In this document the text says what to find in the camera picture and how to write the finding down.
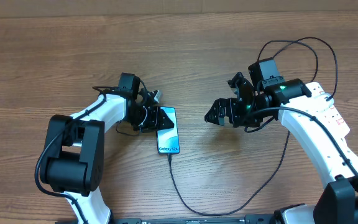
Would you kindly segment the blue Galaxy smartphone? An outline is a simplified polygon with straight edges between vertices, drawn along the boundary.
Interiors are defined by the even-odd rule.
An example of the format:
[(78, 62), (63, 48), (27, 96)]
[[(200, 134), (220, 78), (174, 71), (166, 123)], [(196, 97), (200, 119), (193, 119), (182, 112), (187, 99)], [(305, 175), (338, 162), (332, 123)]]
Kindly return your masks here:
[(179, 154), (180, 144), (177, 129), (176, 110), (172, 107), (162, 107), (173, 121), (174, 128), (157, 131), (157, 151), (159, 154)]

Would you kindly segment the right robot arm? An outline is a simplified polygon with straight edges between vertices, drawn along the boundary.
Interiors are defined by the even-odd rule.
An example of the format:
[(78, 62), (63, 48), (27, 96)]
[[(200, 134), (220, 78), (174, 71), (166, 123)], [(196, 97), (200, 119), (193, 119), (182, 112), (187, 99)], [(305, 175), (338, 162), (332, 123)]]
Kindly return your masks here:
[(334, 99), (316, 82), (285, 80), (273, 58), (249, 67), (228, 81), (234, 97), (217, 99), (204, 119), (248, 132), (261, 129), (264, 118), (278, 120), (294, 135), (319, 174), (323, 193), (317, 204), (298, 204), (271, 215), (248, 215), (246, 223), (358, 223), (358, 156), (346, 142), (349, 127)]

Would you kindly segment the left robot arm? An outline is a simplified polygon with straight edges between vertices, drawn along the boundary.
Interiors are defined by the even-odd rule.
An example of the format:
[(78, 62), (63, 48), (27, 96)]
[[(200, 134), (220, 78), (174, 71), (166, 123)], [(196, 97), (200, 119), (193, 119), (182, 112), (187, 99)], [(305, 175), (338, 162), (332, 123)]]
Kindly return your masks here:
[(155, 132), (157, 152), (180, 152), (176, 111), (160, 106), (161, 92), (149, 91), (132, 73), (122, 73), (117, 86), (94, 86), (97, 100), (70, 116), (50, 118), (44, 149), (34, 170), (37, 188), (65, 198), (75, 223), (114, 223), (99, 185), (104, 170), (105, 134), (121, 122), (134, 131)]

